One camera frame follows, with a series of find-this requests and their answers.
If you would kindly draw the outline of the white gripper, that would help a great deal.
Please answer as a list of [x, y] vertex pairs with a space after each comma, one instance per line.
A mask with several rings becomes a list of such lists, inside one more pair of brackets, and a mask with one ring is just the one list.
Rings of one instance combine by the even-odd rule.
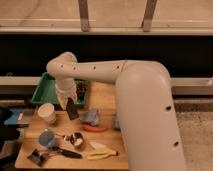
[[66, 109], [69, 98], [74, 102], [77, 101], [77, 86], [73, 79], [57, 80], [55, 90], [58, 102], [63, 110]]

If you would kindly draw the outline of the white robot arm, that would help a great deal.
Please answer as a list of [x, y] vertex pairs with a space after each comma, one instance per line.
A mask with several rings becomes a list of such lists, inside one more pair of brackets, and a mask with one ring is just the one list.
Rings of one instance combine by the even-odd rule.
[[159, 62], [118, 60], [79, 63], [65, 52], [47, 72], [61, 96], [72, 78], [115, 86], [116, 113], [130, 171], [186, 171], [168, 70]]

